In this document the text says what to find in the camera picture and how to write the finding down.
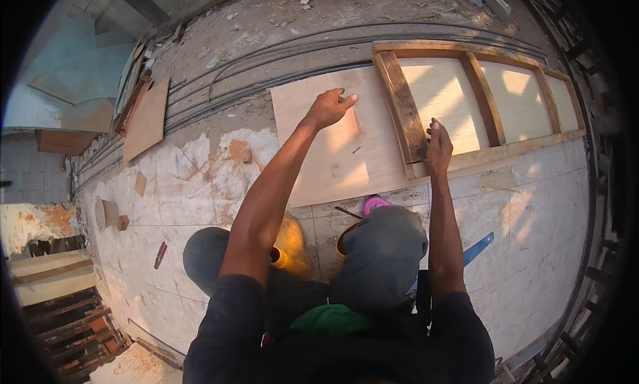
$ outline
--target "pink shoe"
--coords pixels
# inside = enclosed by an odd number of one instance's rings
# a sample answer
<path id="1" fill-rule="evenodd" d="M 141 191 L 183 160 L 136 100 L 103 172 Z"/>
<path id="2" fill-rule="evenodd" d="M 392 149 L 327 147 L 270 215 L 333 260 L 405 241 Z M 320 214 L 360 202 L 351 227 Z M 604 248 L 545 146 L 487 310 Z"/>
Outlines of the pink shoe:
<path id="1" fill-rule="evenodd" d="M 375 208 L 380 206 L 389 206 L 392 203 L 389 203 L 384 198 L 380 196 L 372 196 L 363 203 L 363 215 L 368 216 L 369 213 Z"/>

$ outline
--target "hand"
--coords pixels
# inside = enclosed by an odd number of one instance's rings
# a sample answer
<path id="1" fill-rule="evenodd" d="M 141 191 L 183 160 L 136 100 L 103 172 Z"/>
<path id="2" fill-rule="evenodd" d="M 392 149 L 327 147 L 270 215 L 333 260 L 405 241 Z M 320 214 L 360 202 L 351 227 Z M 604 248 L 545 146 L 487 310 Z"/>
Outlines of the hand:
<path id="1" fill-rule="evenodd" d="M 431 138 L 427 139 L 426 165 L 431 177 L 437 179 L 446 177 L 448 164 L 451 162 L 452 143 L 443 124 L 435 118 L 432 120 L 430 128 L 426 129 L 426 133 L 431 135 Z"/>
<path id="2" fill-rule="evenodd" d="M 344 89 L 332 89 L 320 94 L 300 123 L 311 125 L 317 132 L 337 123 L 358 98 L 356 94 L 342 98 L 343 93 Z"/>

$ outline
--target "small wood block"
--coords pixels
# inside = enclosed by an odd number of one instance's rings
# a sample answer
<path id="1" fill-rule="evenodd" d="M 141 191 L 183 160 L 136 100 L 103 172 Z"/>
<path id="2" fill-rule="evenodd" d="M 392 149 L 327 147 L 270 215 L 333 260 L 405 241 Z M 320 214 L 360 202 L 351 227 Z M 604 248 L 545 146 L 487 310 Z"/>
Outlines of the small wood block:
<path id="1" fill-rule="evenodd" d="M 128 227 L 128 216 L 127 215 L 122 215 L 119 218 L 117 218 L 117 231 L 124 231 L 126 230 L 126 228 Z"/>
<path id="2" fill-rule="evenodd" d="M 426 160 L 426 132 L 404 72 L 392 51 L 380 51 L 372 58 L 384 80 L 388 106 L 405 164 Z"/>
<path id="3" fill-rule="evenodd" d="M 250 164 L 251 162 L 253 162 L 253 155 L 251 154 L 251 150 L 250 149 L 244 149 L 244 151 L 242 151 L 242 162 L 245 165 Z"/>
<path id="4" fill-rule="evenodd" d="M 140 172 L 137 173 L 137 178 L 135 178 L 135 192 L 137 192 L 140 197 L 144 197 L 144 189 L 146 188 L 146 178 Z"/>

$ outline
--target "knee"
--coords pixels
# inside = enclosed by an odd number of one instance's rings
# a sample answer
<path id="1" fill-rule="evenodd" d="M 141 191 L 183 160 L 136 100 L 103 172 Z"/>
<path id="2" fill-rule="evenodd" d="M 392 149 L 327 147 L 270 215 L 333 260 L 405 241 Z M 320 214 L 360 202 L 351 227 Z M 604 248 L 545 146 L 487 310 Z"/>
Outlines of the knee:
<path id="1" fill-rule="evenodd" d="M 191 276 L 198 267 L 219 271 L 229 241 L 229 231 L 221 228 L 205 228 L 196 231 L 188 239 L 182 253 L 184 270 Z"/>

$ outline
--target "dark pants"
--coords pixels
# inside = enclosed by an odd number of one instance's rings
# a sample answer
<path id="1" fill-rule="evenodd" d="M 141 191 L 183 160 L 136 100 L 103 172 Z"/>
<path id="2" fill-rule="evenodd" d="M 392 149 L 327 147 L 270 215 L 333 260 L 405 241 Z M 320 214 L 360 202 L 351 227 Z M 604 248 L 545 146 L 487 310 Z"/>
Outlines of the dark pants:
<path id="1" fill-rule="evenodd" d="M 202 229 L 188 240 L 184 268 L 208 296 L 215 289 L 229 232 Z M 331 284 L 301 281 L 270 267 L 265 330 L 281 333 L 298 316 L 327 303 L 366 313 L 393 312 L 406 305 L 428 239 L 416 213 L 401 206 L 374 209 L 344 236 L 346 257 Z"/>

